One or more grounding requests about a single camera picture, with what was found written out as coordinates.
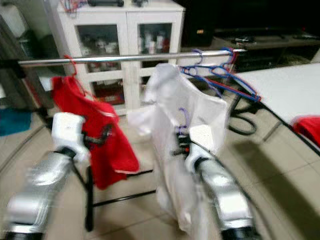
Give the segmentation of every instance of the white cloth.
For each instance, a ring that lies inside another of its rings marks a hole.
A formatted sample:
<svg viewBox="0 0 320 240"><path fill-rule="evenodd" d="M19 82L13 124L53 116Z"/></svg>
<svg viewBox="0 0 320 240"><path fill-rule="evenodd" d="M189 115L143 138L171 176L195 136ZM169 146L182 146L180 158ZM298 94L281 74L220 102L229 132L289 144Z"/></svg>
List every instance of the white cloth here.
<svg viewBox="0 0 320 240"><path fill-rule="evenodd" d="M212 221L208 216L212 215L204 209L203 191L199 191L202 187L187 171L184 156L172 156L171 152L178 148L177 127L186 121L179 111L184 108L188 112L189 127L202 124L211 127L214 142L211 152L216 154L224 143L227 103L200 92L181 75L177 66L168 63L155 68L147 83L144 101L153 104L129 112L127 117L129 124L137 127L141 134L152 137L158 159L154 166L157 200L193 239L212 239L208 225Z"/></svg>

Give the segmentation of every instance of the white table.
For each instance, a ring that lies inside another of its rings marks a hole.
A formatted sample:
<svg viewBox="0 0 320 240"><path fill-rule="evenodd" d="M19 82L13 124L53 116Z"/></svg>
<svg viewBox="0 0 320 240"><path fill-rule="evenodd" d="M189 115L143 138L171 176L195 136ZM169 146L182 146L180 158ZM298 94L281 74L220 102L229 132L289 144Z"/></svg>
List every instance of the white table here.
<svg viewBox="0 0 320 240"><path fill-rule="evenodd" d="M299 116L320 115L320 63L243 72L238 76L262 97L262 108L271 112L320 156L319 148L292 128ZM279 125L274 126L264 139Z"/></svg>

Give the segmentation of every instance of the red towel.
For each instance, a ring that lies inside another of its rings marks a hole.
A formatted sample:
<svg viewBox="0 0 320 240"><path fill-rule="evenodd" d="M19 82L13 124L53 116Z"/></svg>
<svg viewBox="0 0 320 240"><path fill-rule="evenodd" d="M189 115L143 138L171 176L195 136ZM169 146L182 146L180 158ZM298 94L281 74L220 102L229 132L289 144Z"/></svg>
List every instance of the red towel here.
<svg viewBox="0 0 320 240"><path fill-rule="evenodd" d="M126 174L139 170L138 160L124 133L118 126L119 117L113 107L105 102L85 97L73 76L52 79L53 100L63 112L85 117L83 130L90 137L99 137L103 127L112 124L111 136L102 146L90 149L94 184L99 189L126 179Z"/></svg>
<svg viewBox="0 0 320 240"><path fill-rule="evenodd" d="M299 117L295 120L293 129L320 147L320 116Z"/></svg>

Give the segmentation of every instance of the clothes hanger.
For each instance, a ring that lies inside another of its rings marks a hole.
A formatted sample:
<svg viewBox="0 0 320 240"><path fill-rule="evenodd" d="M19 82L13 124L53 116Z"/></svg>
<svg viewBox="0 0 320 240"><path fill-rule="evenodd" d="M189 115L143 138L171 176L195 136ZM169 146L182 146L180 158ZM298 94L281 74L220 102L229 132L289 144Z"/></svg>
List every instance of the clothes hanger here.
<svg viewBox="0 0 320 240"><path fill-rule="evenodd" d="M219 97L222 98L221 93L219 92L218 89L223 89L223 90L227 90L229 92L235 93L236 95L239 95L241 97L244 97L246 99L249 99L251 101L254 102L259 102L261 100L261 97L257 94L256 90L254 90L248 83L246 83L243 79L241 79L240 77L234 75L231 73L231 68L229 67L230 65L232 65L236 59L236 54L233 52L233 49L230 48L222 48L221 50L226 50L230 52L230 58L227 62L223 62L220 65L214 65L214 66L210 66L210 65L201 65L202 61L203 61L203 56L202 56L202 52L199 49L194 49L193 52L197 52L200 54L201 56L201 60L199 62L197 62L195 65L189 65L189 66L180 66L180 71L183 74L186 74L188 76L191 76L197 80L200 80L202 82L206 82L208 84L208 86L210 88L213 88ZM248 93L242 92L238 89L235 89L233 87L230 87L226 84L217 82L215 80L212 79L208 79L206 77L200 76L198 74L198 68L205 68L208 69L210 74L213 74L219 78L222 79L233 79L235 80L238 84L240 84L243 88L245 88Z"/></svg>

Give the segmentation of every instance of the tile floor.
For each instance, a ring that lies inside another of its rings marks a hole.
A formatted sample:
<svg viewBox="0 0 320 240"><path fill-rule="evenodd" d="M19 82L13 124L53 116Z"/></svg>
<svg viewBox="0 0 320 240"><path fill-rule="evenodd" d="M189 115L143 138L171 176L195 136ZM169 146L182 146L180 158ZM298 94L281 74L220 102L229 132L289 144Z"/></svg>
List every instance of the tile floor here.
<svg viewBox="0 0 320 240"><path fill-rule="evenodd" d="M316 240L320 238L320 157L305 146L288 129L281 126L268 139L267 134L277 120L267 111L247 114L258 125L252 136L228 131L220 160L234 173L251 195L279 240ZM231 120L238 127L245 124ZM32 128L41 124L35 116ZM125 118L120 126L141 161L143 170L153 167L155 154L148 139L141 138L128 126ZM0 138L0 165L32 130ZM16 156L0 176L0 229L8 199L24 183L26 168L34 165L52 148L43 129ZM153 190L153 174L131 177L104 191L95 191L97 201ZM54 208L46 239L48 240L189 240L157 204L154 194L95 208L94 230L84 229L86 199L74 175L67 181ZM265 239L266 229L259 227Z"/></svg>

